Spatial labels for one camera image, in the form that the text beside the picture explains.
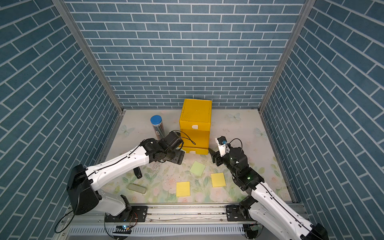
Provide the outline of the yellow sticky pad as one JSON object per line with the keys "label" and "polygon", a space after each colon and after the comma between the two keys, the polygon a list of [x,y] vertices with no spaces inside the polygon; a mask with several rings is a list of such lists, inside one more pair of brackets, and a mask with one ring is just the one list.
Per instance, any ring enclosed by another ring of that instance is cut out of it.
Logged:
{"label": "yellow sticky pad", "polygon": [[176,185],[176,196],[189,197],[191,195],[190,182],[178,182]]}
{"label": "yellow sticky pad", "polygon": [[214,173],[211,174],[212,186],[213,188],[225,187],[226,180],[224,173]]}

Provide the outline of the yellow drawer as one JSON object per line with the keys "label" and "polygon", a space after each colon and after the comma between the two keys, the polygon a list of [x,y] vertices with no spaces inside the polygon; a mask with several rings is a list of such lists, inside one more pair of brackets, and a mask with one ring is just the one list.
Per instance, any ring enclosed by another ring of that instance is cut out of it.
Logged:
{"label": "yellow drawer", "polygon": [[207,149],[209,147],[210,132],[200,130],[181,130],[184,147]]}
{"label": "yellow drawer", "polygon": [[197,155],[208,155],[209,150],[208,149],[201,149],[201,148],[190,148],[190,147],[183,147],[183,151],[189,154],[197,154]]}
{"label": "yellow drawer", "polygon": [[210,131],[210,122],[180,121],[181,130]]}

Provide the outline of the green sticky pad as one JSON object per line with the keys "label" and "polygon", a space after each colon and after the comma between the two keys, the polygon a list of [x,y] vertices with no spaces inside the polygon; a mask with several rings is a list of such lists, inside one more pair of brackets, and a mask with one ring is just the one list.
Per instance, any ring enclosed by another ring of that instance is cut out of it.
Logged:
{"label": "green sticky pad", "polygon": [[203,174],[205,168],[206,168],[206,166],[204,164],[201,164],[201,163],[195,161],[190,168],[190,172],[192,174],[200,177]]}

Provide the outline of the yellow drawer cabinet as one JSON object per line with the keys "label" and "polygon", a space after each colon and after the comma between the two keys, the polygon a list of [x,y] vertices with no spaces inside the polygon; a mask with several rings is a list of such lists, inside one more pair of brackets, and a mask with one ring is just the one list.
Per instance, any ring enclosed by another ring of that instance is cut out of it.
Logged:
{"label": "yellow drawer cabinet", "polygon": [[180,121],[210,122],[212,118],[212,101],[185,99]]}

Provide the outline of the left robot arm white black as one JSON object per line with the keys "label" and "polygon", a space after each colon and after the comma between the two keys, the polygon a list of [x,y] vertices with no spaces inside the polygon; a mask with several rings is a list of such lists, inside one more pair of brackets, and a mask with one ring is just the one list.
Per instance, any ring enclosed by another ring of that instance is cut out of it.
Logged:
{"label": "left robot arm white black", "polygon": [[181,137],[170,133],[161,140],[143,140],[133,150],[104,163],[84,167],[82,164],[72,168],[67,185],[67,193],[74,215],[83,215],[92,210],[107,213],[121,222],[132,215],[132,207],[124,195],[113,195],[103,191],[103,186],[113,179],[137,170],[140,177],[141,166],[152,162],[172,162],[180,164],[184,158]]}

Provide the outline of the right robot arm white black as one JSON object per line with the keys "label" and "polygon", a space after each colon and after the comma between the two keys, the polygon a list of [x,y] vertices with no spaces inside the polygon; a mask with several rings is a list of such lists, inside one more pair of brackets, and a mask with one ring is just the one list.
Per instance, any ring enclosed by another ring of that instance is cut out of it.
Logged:
{"label": "right robot arm white black", "polygon": [[321,224],[312,224],[283,201],[264,178],[248,164],[242,148],[227,147],[224,155],[209,149],[217,166],[228,168],[234,183],[248,196],[240,202],[245,218],[266,227],[280,240],[328,240],[327,230]]}

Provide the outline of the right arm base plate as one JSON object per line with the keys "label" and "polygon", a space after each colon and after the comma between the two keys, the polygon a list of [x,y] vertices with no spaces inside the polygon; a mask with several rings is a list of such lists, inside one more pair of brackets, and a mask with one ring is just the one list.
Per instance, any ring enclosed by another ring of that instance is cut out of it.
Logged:
{"label": "right arm base plate", "polygon": [[251,208],[247,208],[243,205],[227,205],[226,216],[228,222],[252,222],[257,221],[251,218],[249,213]]}

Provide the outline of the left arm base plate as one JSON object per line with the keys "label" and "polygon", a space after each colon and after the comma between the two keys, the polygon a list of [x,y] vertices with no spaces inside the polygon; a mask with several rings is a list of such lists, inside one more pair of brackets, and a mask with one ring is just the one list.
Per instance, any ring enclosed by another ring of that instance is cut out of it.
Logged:
{"label": "left arm base plate", "polygon": [[106,223],[143,223],[146,220],[148,206],[131,206],[117,216],[105,215]]}

